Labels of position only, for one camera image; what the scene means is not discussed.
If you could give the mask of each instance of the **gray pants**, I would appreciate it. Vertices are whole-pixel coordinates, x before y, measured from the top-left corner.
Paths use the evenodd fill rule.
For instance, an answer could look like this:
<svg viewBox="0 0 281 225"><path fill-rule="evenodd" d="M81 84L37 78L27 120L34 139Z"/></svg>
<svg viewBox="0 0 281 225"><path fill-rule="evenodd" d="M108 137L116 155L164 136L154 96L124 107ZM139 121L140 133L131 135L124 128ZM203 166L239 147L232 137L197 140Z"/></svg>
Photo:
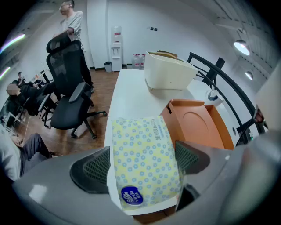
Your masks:
<svg viewBox="0 0 281 225"><path fill-rule="evenodd" d="M38 133L32 134L21 149L21 176L40 162L51 158L50 152Z"/></svg>

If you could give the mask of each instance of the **ceiling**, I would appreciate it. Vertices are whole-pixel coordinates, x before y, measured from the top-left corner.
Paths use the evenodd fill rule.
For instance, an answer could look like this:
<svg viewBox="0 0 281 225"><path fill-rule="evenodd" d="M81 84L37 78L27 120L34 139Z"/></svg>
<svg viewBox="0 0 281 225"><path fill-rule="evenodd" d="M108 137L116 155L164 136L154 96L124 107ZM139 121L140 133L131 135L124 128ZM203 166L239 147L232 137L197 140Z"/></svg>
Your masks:
<svg viewBox="0 0 281 225"><path fill-rule="evenodd" d="M245 0L180 0L196 9L217 26L233 46L234 41L247 42L250 56L234 49L246 69L266 79L272 73L280 52L269 25Z"/></svg>
<svg viewBox="0 0 281 225"><path fill-rule="evenodd" d="M18 61L19 53L25 43L58 10L60 5L61 0L39 0L26 12L17 26L10 32L6 43L22 34L25 34L25 37L9 46L0 54L0 71L3 71L7 66L12 67Z"/></svg>

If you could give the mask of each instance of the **trash can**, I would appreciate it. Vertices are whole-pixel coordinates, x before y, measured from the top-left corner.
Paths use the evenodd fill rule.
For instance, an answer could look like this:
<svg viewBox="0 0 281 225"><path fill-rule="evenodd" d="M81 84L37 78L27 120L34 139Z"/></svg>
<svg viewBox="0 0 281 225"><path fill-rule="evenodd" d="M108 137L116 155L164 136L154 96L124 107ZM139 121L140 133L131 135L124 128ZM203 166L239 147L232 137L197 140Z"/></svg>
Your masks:
<svg viewBox="0 0 281 225"><path fill-rule="evenodd" d="M105 71L110 73L112 72L112 65L111 65L111 62L105 62L104 63L104 67L105 67Z"/></svg>
<svg viewBox="0 0 281 225"><path fill-rule="evenodd" d="M128 63L128 64L127 64L127 69L133 69L133 64Z"/></svg>

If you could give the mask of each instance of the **headrest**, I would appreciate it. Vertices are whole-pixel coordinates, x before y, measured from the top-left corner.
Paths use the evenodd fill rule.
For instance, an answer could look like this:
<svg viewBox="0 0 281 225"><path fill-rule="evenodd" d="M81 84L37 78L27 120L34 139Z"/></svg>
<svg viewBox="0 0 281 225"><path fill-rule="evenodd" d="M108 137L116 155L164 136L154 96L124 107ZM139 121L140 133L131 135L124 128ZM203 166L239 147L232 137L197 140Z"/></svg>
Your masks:
<svg viewBox="0 0 281 225"><path fill-rule="evenodd" d="M51 39L47 44L47 52L53 53L58 48L63 48L71 43L71 40L67 34L67 31Z"/></svg>

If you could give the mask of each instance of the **wooden floor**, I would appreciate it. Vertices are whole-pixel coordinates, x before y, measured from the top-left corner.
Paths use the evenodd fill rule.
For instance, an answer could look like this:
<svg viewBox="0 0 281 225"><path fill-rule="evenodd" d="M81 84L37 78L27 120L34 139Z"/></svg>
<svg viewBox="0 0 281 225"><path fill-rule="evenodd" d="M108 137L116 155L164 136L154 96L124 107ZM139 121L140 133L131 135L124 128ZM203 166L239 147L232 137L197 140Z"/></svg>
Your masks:
<svg viewBox="0 0 281 225"><path fill-rule="evenodd" d="M95 92L92 94L91 99L95 106L90 108L89 112L103 110L109 112L118 74L119 73L107 73L105 71L91 71L92 81L95 87ZM53 127L47 129L44 127L43 121L39 116L40 115L26 116L25 122L17 128L17 133L23 138L25 136L24 141L26 141L31 134L38 133L42 137L49 151L55 152L58 155L67 155L104 146L107 117L103 117L102 114L88 118L88 122L93 132L97 135L95 140L92 140L91 134L84 123L75 132L78 137L72 138L70 136L72 129L66 131L58 130ZM134 216L134 219L142 224L149 224L164 219L173 213L174 207L171 207L155 213Z"/></svg>

